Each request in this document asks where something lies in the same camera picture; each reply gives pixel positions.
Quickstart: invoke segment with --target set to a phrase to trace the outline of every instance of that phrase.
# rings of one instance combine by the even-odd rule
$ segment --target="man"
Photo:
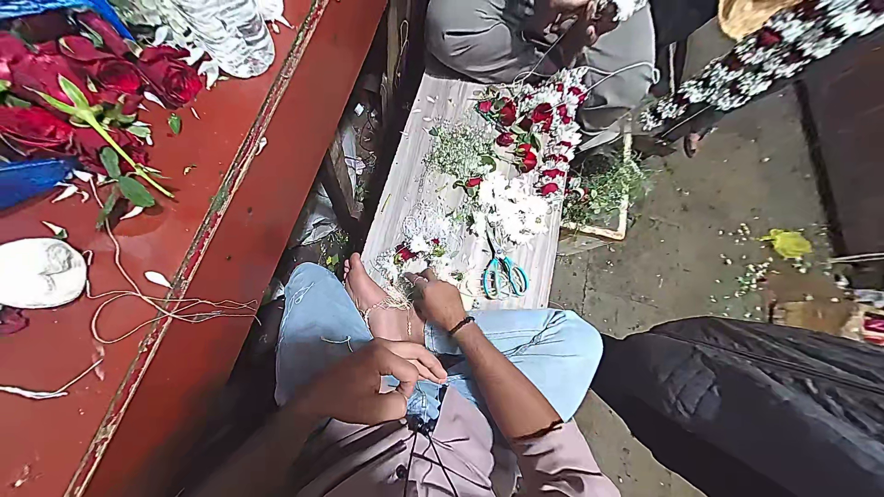
[[[432,271],[408,278],[420,317],[385,304],[358,254],[344,286],[316,264],[295,269],[277,352],[281,409],[197,494],[491,497],[492,470],[507,459],[492,456],[497,443],[515,454],[528,494],[619,495],[563,422],[598,367],[599,333],[565,310],[468,315]]]
[[[582,149],[616,138],[616,121],[654,82],[646,0],[431,0],[426,43],[443,65],[481,83],[589,66]]]

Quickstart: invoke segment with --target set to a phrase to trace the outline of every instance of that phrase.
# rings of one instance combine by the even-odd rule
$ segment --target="scissors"
[[[482,273],[482,291],[490,299],[502,300],[513,295],[521,297],[528,291],[528,275],[516,265],[500,242],[488,230],[488,243],[492,248],[492,260]]]

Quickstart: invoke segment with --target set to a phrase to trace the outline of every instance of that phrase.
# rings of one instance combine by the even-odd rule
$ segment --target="red wooden table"
[[[155,129],[152,164],[176,190],[174,200],[158,198],[159,208],[115,228],[122,264],[142,291],[164,294],[143,276],[158,271],[175,298],[261,298],[384,8],[384,0],[286,0],[296,28],[274,35],[270,71],[201,92],[193,103],[201,119],[179,110],[177,136],[162,133],[167,111],[149,104],[151,112],[141,113]],[[262,136],[268,144],[256,155]],[[95,253],[94,293],[129,290],[110,238],[94,228],[97,214],[91,201],[37,199],[0,212],[0,242],[48,236],[41,221],[63,226],[76,249]],[[96,351],[89,324],[100,303],[82,296],[28,311],[30,326],[0,339],[0,385],[54,391],[85,370]],[[106,308],[99,331],[114,338],[157,316],[127,297]],[[165,318],[105,346],[104,378],[90,373],[66,397],[0,393],[0,495],[156,495],[226,381],[250,323]]]

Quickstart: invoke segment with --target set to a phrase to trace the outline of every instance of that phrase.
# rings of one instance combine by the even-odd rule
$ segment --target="light blue jeans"
[[[602,356],[601,335],[592,325],[571,310],[489,310],[471,315],[563,420],[574,416]],[[427,325],[424,335],[431,352],[462,355],[446,330]],[[299,265],[286,285],[277,347],[277,404],[297,397],[327,366],[370,340],[369,329],[340,281],[322,266]],[[389,378],[387,383],[395,385],[396,380]],[[448,369],[446,383],[484,411],[466,360]],[[408,400],[408,414],[424,422],[436,419],[440,388],[419,381]]]

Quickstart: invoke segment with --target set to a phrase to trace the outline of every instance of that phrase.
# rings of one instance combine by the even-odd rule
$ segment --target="wrist bracelet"
[[[475,318],[475,317],[467,316],[467,317],[465,317],[460,323],[458,323],[457,325],[455,325],[454,328],[452,328],[451,331],[448,332],[448,333],[454,335],[455,333],[457,333],[458,331],[460,331],[460,329],[461,329],[462,327],[464,327],[464,326],[466,326],[466,325],[468,325],[468,324],[470,324],[470,323],[472,323],[472,322],[474,322],[474,321],[476,321],[476,318]]]

